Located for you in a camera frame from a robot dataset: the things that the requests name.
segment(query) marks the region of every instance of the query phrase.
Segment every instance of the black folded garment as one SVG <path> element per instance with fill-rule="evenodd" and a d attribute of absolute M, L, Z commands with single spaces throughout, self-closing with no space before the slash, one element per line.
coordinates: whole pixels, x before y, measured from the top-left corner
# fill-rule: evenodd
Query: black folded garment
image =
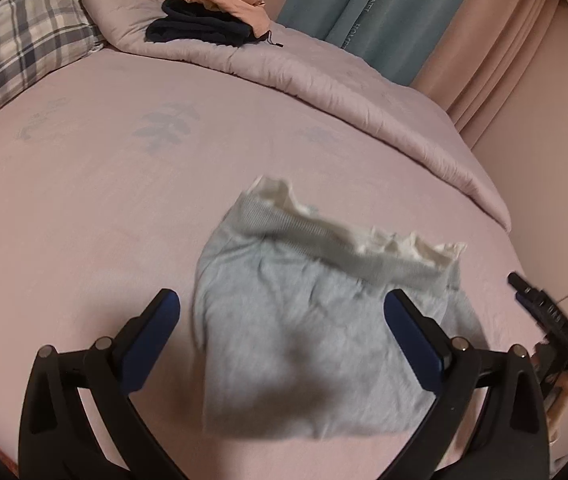
<path fill-rule="evenodd" d="M 166 0 L 161 4 L 167 16 L 152 22 L 146 40 L 165 43 L 172 40 L 202 40 L 222 45 L 241 46 L 267 38 L 255 38 L 253 28 L 228 12 L 208 10 L 202 4 Z"/>

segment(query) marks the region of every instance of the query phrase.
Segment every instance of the mattress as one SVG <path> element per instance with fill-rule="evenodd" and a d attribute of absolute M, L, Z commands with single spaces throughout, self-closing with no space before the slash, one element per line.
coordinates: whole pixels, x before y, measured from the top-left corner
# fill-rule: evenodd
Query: mattress
<path fill-rule="evenodd" d="M 302 203 L 342 222 L 417 231 L 433 244 L 466 242 L 462 286 L 491 348 L 517 342 L 531 350 L 540 340 L 506 283 L 521 270 L 508 235 L 426 168 L 274 89 L 104 49 L 0 111 L 0 447 L 9 456 L 17 456 L 36 350 L 87 348 L 169 287 L 183 316 L 132 401 L 190 478 L 377 478 L 408 433 L 282 442 L 202 434 L 203 357 L 190 320 L 195 265 L 261 174 L 287 178 Z M 459 455 L 469 430 L 446 460 Z M 96 433 L 117 461 L 97 422 Z"/>

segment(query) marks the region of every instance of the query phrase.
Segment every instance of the pillow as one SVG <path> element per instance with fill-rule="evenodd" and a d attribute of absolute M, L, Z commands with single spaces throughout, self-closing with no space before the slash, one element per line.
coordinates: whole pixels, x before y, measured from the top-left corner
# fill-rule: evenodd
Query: pillow
<path fill-rule="evenodd" d="M 0 108 L 105 43 L 80 0 L 0 0 Z"/>

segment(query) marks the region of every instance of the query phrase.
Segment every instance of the folded gray clothing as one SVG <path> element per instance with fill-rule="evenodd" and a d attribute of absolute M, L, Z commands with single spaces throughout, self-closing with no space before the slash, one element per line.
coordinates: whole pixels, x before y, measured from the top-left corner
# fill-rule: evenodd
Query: folded gray clothing
<path fill-rule="evenodd" d="M 299 204 L 286 182 L 256 182 L 197 266 L 206 431 L 328 438 L 415 428 L 434 396 L 388 329 L 384 297 L 401 288 L 449 336 L 486 348 L 459 288 L 464 247 L 359 232 Z"/>

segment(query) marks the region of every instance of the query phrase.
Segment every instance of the drawstring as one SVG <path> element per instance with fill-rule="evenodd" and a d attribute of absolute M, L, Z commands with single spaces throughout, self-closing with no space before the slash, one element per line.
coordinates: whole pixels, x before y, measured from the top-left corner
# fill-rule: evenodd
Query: drawstring
<path fill-rule="evenodd" d="M 271 45 L 275 45 L 275 46 L 284 46 L 281 43 L 273 43 L 273 40 L 271 40 L 272 37 L 273 37 L 273 31 L 269 30 L 267 32 L 267 35 L 266 35 L 266 43 L 271 44 Z"/>

